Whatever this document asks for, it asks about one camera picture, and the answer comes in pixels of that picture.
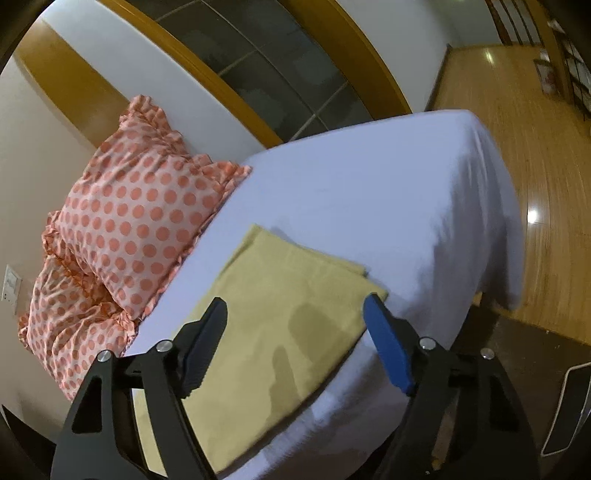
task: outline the bed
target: bed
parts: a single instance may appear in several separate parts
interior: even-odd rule
[[[473,296],[519,303],[523,240],[511,178],[465,111],[346,128],[249,158],[224,205],[127,351],[172,338],[253,223],[364,265],[393,314],[449,347]],[[406,398],[367,332],[326,386],[222,472],[232,480],[341,480],[396,428]]]

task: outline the hardwood floor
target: hardwood floor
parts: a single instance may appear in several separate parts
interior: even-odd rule
[[[542,93],[538,55],[537,47],[453,50],[435,108],[477,114],[513,178],[525,284],[521,308],[505,314],[591,343],[591,122]]]

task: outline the silver bolt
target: silver bolt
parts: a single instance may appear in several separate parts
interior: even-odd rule
[[[433,350],[437,346],[437,342],[431,337],[423,337],[418,341],[418,344],[423,350]]]
[[[96,359],[99,362],[106,362],[111,360],[112,355],[113,354],[111,353],[111,350],[103,350],[102,352],[99,352],[99,354],[96,356]]]
[[[480,354],[484,360],[492,360],[495,357],[495,353],[490,348],[483,348]]]
[[[162,340],[161,342],[158,342],[158,345],[156,345],[156,350],[163,353],[168,352],[172,347],[173,343],[170,340]]]

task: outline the light switch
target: light switch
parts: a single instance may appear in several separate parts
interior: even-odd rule
[[[4,283],[2,285],[2,301],[12,306],[13,314],[17,312],[18,291],[21,288],[21,277],[12,269],[10,265],[6,266],[4,272]]]

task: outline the folded yellow fabric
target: folded yellow fabric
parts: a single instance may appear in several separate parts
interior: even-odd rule
[[[183,404],[216,472],[293,413],[357,342],[364,298],[386,292],[360,265],[283,241],[253,226],[186,322],[214,297],[228,326],[202,386]],[[165,475],[141,391],[139,434],[151,470]]]

